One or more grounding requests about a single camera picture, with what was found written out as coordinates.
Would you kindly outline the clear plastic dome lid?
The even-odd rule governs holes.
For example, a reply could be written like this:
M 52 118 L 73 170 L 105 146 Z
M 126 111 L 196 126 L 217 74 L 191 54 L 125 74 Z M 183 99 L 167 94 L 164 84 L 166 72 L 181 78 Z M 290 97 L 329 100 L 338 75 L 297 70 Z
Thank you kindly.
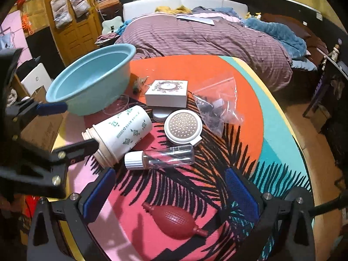
M 116 115 L 129 108 L 129 96 L 121 94 L 113 100 L 113 102 L 103 109 L 105 115 Z

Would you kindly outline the wooden door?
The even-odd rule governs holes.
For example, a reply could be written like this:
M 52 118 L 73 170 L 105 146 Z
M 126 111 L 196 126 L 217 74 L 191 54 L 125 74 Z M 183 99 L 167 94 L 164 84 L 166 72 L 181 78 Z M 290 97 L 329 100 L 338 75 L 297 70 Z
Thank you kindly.
M 73 8 L 68 4 L 72 22 L 56 28 L 54 17 L 50 6 L 51 0 L 44 0 L 50 30 L 55 41 L 55 45 L 65 66 L 70 65 L 80 57 L 98 48 L 95 44 L 97 37 L 101 34 L 101 23 L 99 14 L 94 6 L 83 16 L 77 18 Z

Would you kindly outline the colourful palm leaf mat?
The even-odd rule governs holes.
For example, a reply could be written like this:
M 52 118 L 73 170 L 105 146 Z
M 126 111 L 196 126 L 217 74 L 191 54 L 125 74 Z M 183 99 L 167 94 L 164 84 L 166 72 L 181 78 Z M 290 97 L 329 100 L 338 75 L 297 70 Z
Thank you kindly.
M 234 77 L 237 110 L 244 121 L 226 125 L 220 137 L 203 129 L 195 164 L 173 169 L 127 171 L 117 181 L 97 220 L 94 237 L 111 260 L 227 260 L 238 245 L 234 233 L 251 229 L 230 204 L 225 170 L 239 168 L 261 191 L 275 196 L 301 186 L 311 189 L 303 152 L 268 88 L 235 57 L 178 55 L 132 60 L 131 77 L 186 80 L 189 92 Z M 190 212 L 207 238 L 174 240 L 163 234 L 142 204 L 174 205 Z

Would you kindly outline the cardboard box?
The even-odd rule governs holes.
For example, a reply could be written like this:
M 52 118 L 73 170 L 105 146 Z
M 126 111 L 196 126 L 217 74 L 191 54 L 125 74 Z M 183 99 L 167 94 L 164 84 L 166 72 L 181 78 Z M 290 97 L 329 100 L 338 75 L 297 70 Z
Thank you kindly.
M 31 97 L 26 96 L 22 101 L 28 98 L 46 102 L 45 88 L 38 88 Z M 21 131 L 21 138 L 43 150 L 52 151 L 63 118 L 63 113 L 37 116 Z

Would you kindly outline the clear zip bag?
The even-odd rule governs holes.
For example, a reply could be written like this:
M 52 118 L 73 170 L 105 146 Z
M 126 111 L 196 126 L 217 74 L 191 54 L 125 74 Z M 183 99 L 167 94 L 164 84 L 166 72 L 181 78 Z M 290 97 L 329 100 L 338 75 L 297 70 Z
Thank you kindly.
M 201 119 L 214 135 L 221 137 L 226 124 L 241 125 L 237 111 L 238 90 L 234 77 L 210 78 L 192 93 Z

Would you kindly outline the blue fleece blanket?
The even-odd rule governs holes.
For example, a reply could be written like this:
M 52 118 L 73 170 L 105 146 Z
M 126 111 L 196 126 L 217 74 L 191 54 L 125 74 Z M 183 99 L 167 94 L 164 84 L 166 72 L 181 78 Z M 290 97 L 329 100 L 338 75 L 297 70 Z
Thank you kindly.
M 244 20 L 244 24 L 248 28 L 266 33 L 279 41 L 291 59 L 296 60 L 306 56 L 306 42 L 298 37 L 287 25 L 277 22 L 264 22 L 254 17 Z

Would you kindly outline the light blue plastic basin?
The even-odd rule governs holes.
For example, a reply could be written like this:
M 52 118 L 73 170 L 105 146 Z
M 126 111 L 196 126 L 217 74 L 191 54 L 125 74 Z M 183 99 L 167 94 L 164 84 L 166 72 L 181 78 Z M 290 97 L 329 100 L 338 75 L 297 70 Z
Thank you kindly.
M 135 53 L 134 45 L 114 44 L 86 54 L 54 79 L 46 101 L 65 102 L 78 116 L 103 110 L 126 91 Z

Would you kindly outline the small white round tin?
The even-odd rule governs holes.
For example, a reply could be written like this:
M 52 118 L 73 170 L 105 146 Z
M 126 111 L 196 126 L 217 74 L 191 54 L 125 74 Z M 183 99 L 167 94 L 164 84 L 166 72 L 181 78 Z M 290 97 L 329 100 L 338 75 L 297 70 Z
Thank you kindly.
M 164 123 L 171 113 L 176 111 L 172 107 L 153 107 L 152 116 L 153 120 L 157 123 Z

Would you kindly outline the yellow cloth on bed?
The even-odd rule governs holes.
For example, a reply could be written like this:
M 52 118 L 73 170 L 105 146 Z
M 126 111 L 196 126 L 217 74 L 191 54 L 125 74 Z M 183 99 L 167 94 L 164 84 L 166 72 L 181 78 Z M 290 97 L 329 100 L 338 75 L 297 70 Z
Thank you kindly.
M 171 8 L 169 6 L 159 6 L 159 7 L 156 7 L 155 12 L 168 13 L 168 14 L 172 14 L 172 15 L 192 14 L 192 11 L 183 5 L 181 5 L 177 8 Z

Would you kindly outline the white folding board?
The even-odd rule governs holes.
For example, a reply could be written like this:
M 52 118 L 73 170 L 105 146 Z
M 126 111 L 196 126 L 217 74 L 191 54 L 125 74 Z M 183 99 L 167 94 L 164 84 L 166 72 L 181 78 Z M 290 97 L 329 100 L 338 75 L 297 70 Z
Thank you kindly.
M 22 81 L 21 84 L 26 89 L 29 96 L 41 87 L 47 91 L 52 83 L 51 77 L 48 75 L 42 63 L 39 63 Z

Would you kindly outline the left hanging organizer bag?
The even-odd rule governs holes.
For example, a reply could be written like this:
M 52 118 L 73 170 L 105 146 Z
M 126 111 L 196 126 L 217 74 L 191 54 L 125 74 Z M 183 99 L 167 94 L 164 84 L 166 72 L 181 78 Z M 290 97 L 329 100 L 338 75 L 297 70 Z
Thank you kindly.
M 51 0 L 50 6 L 57 29 L 72 22 L 73 18 L 69 13 L 68 0 Z

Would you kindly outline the paper cups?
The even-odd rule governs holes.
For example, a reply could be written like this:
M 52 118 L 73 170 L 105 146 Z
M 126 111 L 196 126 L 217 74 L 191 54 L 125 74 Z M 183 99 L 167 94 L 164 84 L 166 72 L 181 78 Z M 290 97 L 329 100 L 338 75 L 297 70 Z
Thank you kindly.
M 86 129 L 82 137 L 99 143 L 94 157 L 101 167 L 113 167 L 151 130 L 152 121 L 148 113 L 135 105 Z

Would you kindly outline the white square gift box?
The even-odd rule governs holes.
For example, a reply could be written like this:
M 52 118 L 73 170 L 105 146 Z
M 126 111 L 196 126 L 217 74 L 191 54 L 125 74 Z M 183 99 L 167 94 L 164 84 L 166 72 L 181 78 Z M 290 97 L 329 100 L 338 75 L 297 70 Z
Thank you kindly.
M 155 80 L 144 96 L 150 107 L 185 108 L 188 81 Z

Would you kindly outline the white paper on bed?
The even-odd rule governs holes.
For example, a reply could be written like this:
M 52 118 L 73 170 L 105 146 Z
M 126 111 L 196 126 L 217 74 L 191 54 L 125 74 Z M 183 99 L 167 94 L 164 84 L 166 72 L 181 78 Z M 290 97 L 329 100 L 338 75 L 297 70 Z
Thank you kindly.
M 211 25 L 214 26 L 215 23 L 213 20 L 209 18 L 200 18 L 200 17 L 194 17 L 193 15 L 177 15 L 177 20 L 184 20 L 184 21 L 192 21 L 192 22 L 198 22 L 201 24 Z

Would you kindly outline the red rubber bulb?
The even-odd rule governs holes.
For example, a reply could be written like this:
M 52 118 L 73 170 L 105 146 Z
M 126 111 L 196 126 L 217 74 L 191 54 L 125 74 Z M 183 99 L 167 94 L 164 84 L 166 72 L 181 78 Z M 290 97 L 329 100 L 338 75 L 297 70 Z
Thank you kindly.
M 147 202 L 144 202 L 142 207 L 152 216 L 161 232 L 170 238 L 184 240 L 193 236 L 208 237 L 208 231 L 199 228 L 191 214 L 182 208 L 170 205 L 155 206 Z

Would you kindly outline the brown sofa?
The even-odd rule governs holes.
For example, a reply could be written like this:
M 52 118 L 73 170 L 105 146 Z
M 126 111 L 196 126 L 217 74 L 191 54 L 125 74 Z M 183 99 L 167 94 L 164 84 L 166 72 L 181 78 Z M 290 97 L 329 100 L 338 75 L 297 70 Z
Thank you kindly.
M 317 50 L 320 49 L 325 54 L 328 53 L 326 44 L 317 37 L 308 26 L 303 25 L 300 21 L 283 15 L 274 15 L 271 13 L 265 13 L 261 17 L 261 21 L 264 22 L 276 22 L 288 26 L 296 36 L 302 38 L 307 45 L 307 50 L 310 52 L 308 59 L 317 67 L 320 65 L 324 56 Z

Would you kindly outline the white bed headboard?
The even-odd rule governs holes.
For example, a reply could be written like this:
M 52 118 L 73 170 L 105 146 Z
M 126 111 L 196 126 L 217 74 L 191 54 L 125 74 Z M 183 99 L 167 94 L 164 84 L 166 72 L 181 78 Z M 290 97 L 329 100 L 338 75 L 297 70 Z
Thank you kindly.
M 195 7 L 202 6 L 204 8 L 221 8 L 229 7 L 241 17 L 247 15 L 248 6 L 230 0 L 137 0 L 123 4 L 123 19 L 132 20 L 138 16 L 153 13 L 157 7 L 170 7 L 176 9 L 184 6 L 192 10 Z

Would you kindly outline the white round compact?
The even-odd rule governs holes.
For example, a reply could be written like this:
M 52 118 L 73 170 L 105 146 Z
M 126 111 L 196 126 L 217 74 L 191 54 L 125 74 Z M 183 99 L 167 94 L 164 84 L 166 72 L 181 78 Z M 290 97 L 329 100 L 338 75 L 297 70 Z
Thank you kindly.
M 202 140 L 202 130 L 201 118 L 191 110 L 177 110 L 171 113 L 164 123 L 167 139 L 179 146 L 197 146 Z

